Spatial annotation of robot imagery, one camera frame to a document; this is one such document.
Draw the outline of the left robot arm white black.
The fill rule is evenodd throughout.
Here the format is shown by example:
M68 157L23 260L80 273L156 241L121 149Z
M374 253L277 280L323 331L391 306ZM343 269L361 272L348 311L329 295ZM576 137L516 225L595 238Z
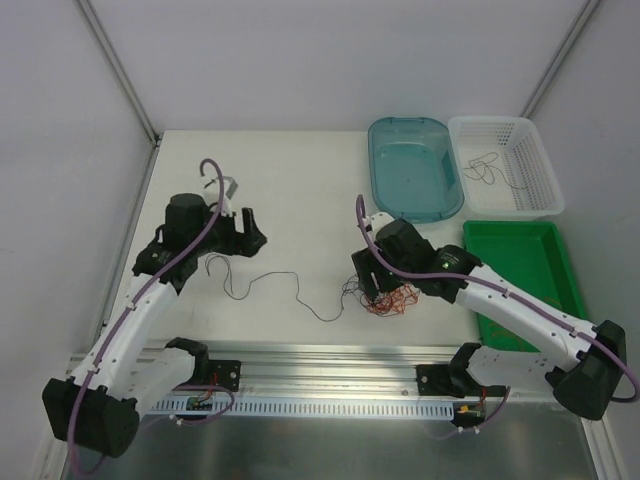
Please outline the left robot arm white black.
M210 253L251 258L266 244L249 207L234 215L193 193L171 197L165 220L138 254L116 319L65 380L52 378L42 392L56 439L105 457L120 457L141 418L174 388L210 386L214 372L206 345L176 337L146 370L132 369L151 327L178 299L201 257Z

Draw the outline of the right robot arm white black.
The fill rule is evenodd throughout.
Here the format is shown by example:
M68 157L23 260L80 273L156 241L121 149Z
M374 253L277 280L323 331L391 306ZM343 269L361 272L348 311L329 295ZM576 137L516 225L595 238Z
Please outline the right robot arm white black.
M638 392L616 393L623 378L639 380L626 359L624 330L595 325L565 313L501 277L489 264L457 245L435 248L403 220L358 213L364 249L352 256L360 289L372 301L401 286L459 305L495 321L533 346L501 351L467 342L428 384L463 398L481 388L550 393L571 413L599 420L610 403L635 403Z

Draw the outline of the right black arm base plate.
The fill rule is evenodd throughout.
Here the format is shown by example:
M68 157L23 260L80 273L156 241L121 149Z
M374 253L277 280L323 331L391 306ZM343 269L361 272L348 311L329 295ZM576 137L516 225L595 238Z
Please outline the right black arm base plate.
M415 366L415 374L418 395L423 397L498 398L506 393L504 386L481 386L466 373L452 375L445 364L419 364Z

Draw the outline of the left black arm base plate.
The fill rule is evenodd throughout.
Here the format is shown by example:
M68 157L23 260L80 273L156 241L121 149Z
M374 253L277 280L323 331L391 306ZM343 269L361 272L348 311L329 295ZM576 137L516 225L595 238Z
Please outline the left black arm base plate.
M242 363L239 360L212 360L200 362L188 381L189 385L219 386L237 392L240 386Z

